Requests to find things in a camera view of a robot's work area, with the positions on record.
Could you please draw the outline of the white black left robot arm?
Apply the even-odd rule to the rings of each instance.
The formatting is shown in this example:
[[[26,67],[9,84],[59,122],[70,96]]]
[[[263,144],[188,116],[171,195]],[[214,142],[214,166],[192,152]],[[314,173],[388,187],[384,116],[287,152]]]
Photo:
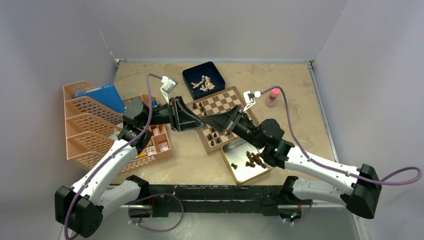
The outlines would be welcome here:
[[[121,170],[147,147],[153,136],[149,130],[151,124],[169,124],[176,132],[206,126],[180,96],[156,106],[135,98],[124,106],[123,129],[109,151],[79,181],[71,187],[61,186],[54,194],[55,219],[63,224],[67,240],[90,237],[107,215],[126,203],[142,205],[158,197],[158,194],[151,194],[147,181],[135,175],[108,189]]]

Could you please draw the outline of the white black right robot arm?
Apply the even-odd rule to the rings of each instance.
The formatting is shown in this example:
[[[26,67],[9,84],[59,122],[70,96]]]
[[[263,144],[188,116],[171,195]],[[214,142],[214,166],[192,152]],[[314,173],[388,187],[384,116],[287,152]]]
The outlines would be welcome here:
[[[269,166],[318,179],[314,182],[289,177],[280,191],[284,202],[316,199],[345,206],[365,219],[375,217],[382,185],[374,167],[349,166],[309,154],[283,139],[285,132],[274,118],[255,125],[238,105],[225,113],[202,116],[201,120],[223,135],[235,134],[261,149],[260,156]]]

